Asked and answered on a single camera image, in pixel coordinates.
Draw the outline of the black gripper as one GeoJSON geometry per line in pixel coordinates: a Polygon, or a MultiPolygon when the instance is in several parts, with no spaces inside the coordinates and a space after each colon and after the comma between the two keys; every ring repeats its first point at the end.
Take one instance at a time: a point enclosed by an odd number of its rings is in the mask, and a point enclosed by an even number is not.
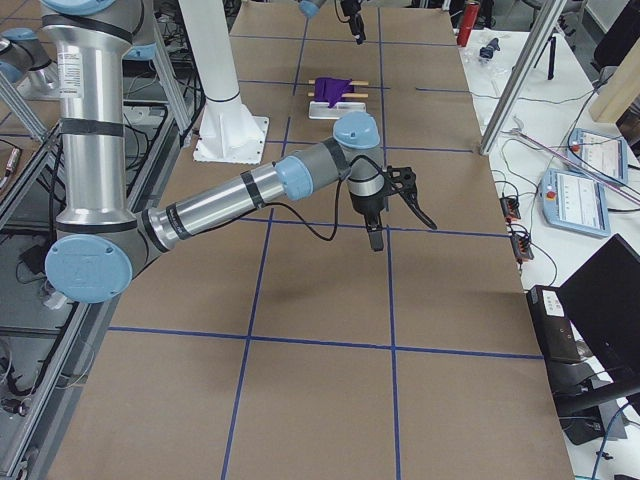
{"type": "Polygon", "coordinates": [[[370,196],[359,196],[350,193],[350,199],[353,209],[360,215],[364,216],[365,227],[369,237],[370,247],[374,252],[384,250],[383,232],[384,227],[381,223],[381,212],[386,207],[386,199],[381,194],[370,196]]]}
{"type": "Polygon", "coordinates": [[[349,28],[356,43],[361,45],[366,40],[364,21],[359,14],[361,10],[360,0],[340,0],[340,8],[344,15],[351,15],[349,17],[349,28]]]}

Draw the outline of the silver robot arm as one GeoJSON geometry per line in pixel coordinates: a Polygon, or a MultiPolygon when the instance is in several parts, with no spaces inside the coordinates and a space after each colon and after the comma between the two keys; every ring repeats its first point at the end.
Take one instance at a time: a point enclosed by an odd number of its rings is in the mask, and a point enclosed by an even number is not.
{"type": "MultiPolygon", "coordinates": [[[[300,0],[298,7],[300,12],[307,18],[315,17],[327,0],[300,0]]],[[[366,40],[364,20],[361,16],[362,2],[359,0],[333,1],[334,11],[340,23],[349,26],[351,35],[358,45],[366,40]]]]}
{"type": "Polygon", "coordinates": [[[243,104],[223,7],[180,6],[204,90],[196,157],[239,162],[248,170],[226,183],[158,207],[173,158],[151,155],[137,174],[125,154],[123,60],[157,35],[149,1],[46,1],[42,24],[57,49],[66,205],[45,261],[48,283],[67,298],[96,304],[132,280],[177,243],[271,206],[300,200],[328,185],[347,187],[373,250],[381,250],[380,137],[368,113],[346,114],[329,138],[283,159],[263,163],[268,121],[243,104]]]}

